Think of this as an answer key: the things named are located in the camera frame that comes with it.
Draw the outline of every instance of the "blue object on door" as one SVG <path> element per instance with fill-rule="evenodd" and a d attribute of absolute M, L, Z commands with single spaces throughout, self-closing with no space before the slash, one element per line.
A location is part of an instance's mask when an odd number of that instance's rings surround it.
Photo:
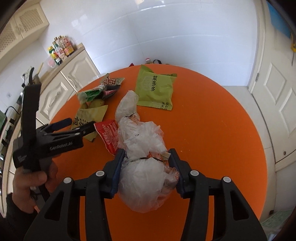
<path fill-rule="evenodd" d="M 289 27 L 286 24 L 285 20 L 282 18 L 282 16 L 278 13 L 278 11 L 269 2 L 267 2 L 267 4 L 268 4 L 269 12 L 270 12 L 270 18 L 271 18 L 272 25 L 277 30 L 279 30 L 284 35 L 286 35 L 288 38 L 290 38 L 291 33 L 290 33 Z"/>

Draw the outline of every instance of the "orange table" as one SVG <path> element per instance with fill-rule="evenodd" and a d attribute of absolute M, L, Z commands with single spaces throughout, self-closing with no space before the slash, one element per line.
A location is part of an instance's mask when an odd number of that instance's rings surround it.
<path fill-rule="evenodd" d="M 167 149 L 175 148 L 182 160 L 207 177 L 229 176 L 259 218 L 266 196 L 267 170 L 264 150 L 257 130 L 243 107 L 223 87 L 194 71 L 171 66 L 149 65 L 159 74 L 177 73 L 173 87 L 172 111 L 138 106 L 141 121 L 161 126 Z M 115 110 L 128 90 L 134 90 L 139 66 L 121 69 L 111 77 L 125 77 L 121 89 L 106 101 L 104 120 L 114 119 Z M 94 88 L 96 80 L 84 89 Z M 53 122 L 74 118 L 79 102 L 73 96 L 56 114 Z M 93 143 L 55 159 L 58 179 L 86 178 L 113 159 L 98 136 Z M 113 241 L 180 240 L 189 200 L 176 191 L 156 211 L 131 211 L 116 195 L 106 200 L 106 211 Z M 81 240 L 85 240 L 84 199 L 81 202 Z M 213 199 L 210 198 L 207 240 L 213 233 Z"/>

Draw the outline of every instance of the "silver screw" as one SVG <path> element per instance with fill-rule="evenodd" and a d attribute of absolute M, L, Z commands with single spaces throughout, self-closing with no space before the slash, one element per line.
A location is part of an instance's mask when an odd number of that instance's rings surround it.
<path fill-rule="evenodd" d="M 70 182 L 72 182 L 72 179 L 71 179 L 70 177 L 66 177 L 66 178 L 64 179 L 64 183 L 68 184 L 68 183 L 70 183 Z"/>
<path fill-rule="evenodd" d="M 104 176 L 104 171 L 97 171 L 96 172 L 96 176 L 98 176 L 98 177 L 101 177 L 101 176 Z"/>
<path fill-rule="evenodd" d="M 223 177 L 223 181 L 226 183 L 229 183 L 229 182 L 231 182 L 231 179 L 230 179 L 230 177 Z"/>
<path fill-rule="evenodd" d="M 191 174 L 192 176 L 198 176 L 198 175 L 199 175 L 199 172 L 198 172 L 197 170 L 192 170 L 192 171 L 190 172 L 190 174 Z"/>

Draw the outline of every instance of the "electrical outlet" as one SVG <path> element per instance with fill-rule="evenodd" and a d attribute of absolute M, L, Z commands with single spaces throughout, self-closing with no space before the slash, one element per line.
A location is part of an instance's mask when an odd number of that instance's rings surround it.
<path fill-rule="evenodd" d="M 25 73 L 22 74 L 22 76 L 21 76 L 22 80 L 24 80 L 24 75 L 25 75 L 25 81 L 27 81 L 29 79 L 31 68 L 32 68 L 32 66 L 30 66 L 30 68 Z"/>

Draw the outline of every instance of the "white plastic bag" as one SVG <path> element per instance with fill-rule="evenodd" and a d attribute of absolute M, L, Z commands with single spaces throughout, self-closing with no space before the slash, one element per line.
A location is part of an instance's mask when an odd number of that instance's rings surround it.
<path fill-rule="evenodd" d="M 118 147 L 125 149 L 128 157 L 122 163 L 118 191 L 130 209 L 145 213 L 164 203 L 175 188 L 179 173 L 155 159 L 169 153 L 160 126 L 152 121 L 140 122 L 138 99 L 135 92 L 128 91 L 115 113 Z"/>
<path fill-rule="evenodd" d="M 119 180 L 119 197 L 133 211 L 146 213 L 158 209 L 169 197 L 178 182 L 175 168 L 162 161 L 125 159 Z"/>

